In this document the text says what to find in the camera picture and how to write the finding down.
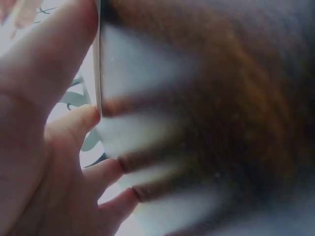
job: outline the finger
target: finger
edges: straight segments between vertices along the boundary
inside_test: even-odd
[[[97,24],[94,0],[68,1],[1,58],[1,88],[48,116],[77,73]]]
[[[93,195],[99,199],[106,188],[119,180],[123,175],[123,170],[118,160],[107,159],[84,169],[83,174],[92,188]]]
[[[83,105],[66,116],[46,125],[46,145],[52,143],[59,147],[73,147],[80,150],[85,136],[100,120],[97,109],[92,105]]]
[[[101,204],[99,210],[105,225],[106,235],[114,235],[138,205],[138,199],[131,188],[119,196]]]

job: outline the skin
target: skin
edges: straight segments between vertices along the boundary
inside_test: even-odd
[[[97,204],[123,175],[117,160],[80,168],[95,107],[46,124],[97,23],[93,0],[71,0],[0,58],[0,235],[113,236],[138,204],[131,189]]]

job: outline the hand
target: hand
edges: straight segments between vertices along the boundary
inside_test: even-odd
[[[46,125],[97,23],[93,0],[71,0],[0,59],[0,235],[112,236],[138,203],[128,189],[97,204],[123,174],[117,160],[80,168],[93,106]]]

